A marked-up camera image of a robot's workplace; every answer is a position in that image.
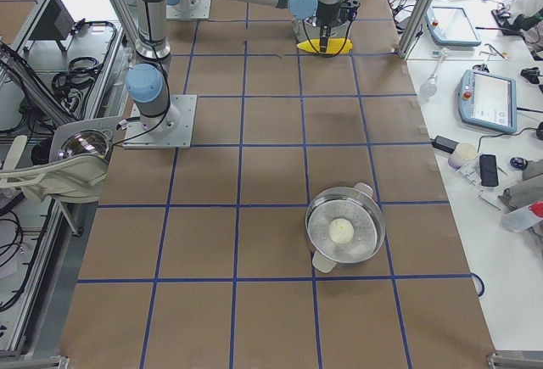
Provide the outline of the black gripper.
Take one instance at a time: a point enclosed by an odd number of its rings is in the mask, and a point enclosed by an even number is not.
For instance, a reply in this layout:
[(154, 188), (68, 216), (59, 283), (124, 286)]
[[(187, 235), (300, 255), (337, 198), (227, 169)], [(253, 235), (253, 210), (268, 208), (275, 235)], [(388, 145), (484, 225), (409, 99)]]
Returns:
[(346, 34), (360, 6), (360, 0), (318, 0), (315, 27), (319, 36), (336, 36), (337, 29), (345, 29)]

